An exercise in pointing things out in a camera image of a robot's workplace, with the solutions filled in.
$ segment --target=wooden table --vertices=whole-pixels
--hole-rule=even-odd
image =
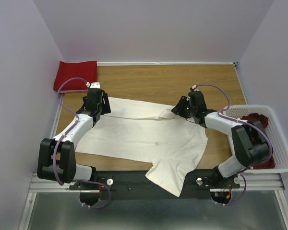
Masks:
[[[176,105],[190,87],[211,83],[221,87],[231,104],[245,104],[243,93],[232,65],[173,66],[99,66],[98,80],[110,97]],[[219,110],[227,105],[226,98],[213,87],[201,87],[208,108]],[[68,93],[64,105],[77,111],[86,93]],[[73,119],[65,110],[60,114],[57,133]],[[208,143],[197,169],[211,169],[231,156],[226,135],[206,129]],[[97,170],[149,170],[151,163],[76,153],[77,164],[94,166]]]

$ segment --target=white cloth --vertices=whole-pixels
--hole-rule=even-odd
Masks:
[[[151,162],[146,177],[180,196],[186,174],[206,148],[205,129],[173,114],[170,105],[118,98],[109,102],[111,113],[83,136],[76,151]]]

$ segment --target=white plastic basket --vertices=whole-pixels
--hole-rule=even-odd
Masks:
[[[288,144],[284,139],[283,131],[276,119],[273,110],[265,105],[232,105],[225,115],[234,118],[242,118],[251,113],[263,114],[269,118],[268,126],[265,130],[273,146],[273,158],[275,168],[273,169],[252,169],[246,173],[284,173],[288,172]],[[228,138],[231,152],[234,153],[232,138]]]

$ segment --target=dark red cloth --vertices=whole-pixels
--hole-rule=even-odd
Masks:
[[[241,119],[247,120],[247,121],[257,119],[261,122],[264,128],[267,128],[269,124],[269,118],[267,118],[265,115],[257,114],[257,113],[249,114],[248,116],[243,116]],[[270,160],[266,164],[254,166],[254,169],[273,169],[273,168],[275,168],[275,162],[274,162],[273,156],[270,158]]]
[[[92,83],[97,81],[97,61],[86,61],[80,63],[60,62],[57,77],[53,84],[53,90],[58,91],[59,87],[70,78],[84,78]],[[86,91],[87,87],[81,80],[68,82],[61,92]]]

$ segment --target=white wall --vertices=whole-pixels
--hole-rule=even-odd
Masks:
[[[275,0],[238,63],[250,104],[276,112],[288,141],[288,0]],[[283,175],[288,201],[288,174]]]
[[[62,56],[31,0],[0,0],[0,230],[17,229]]]
[[[34,0],[68,62],[238,61],[273,0]]]

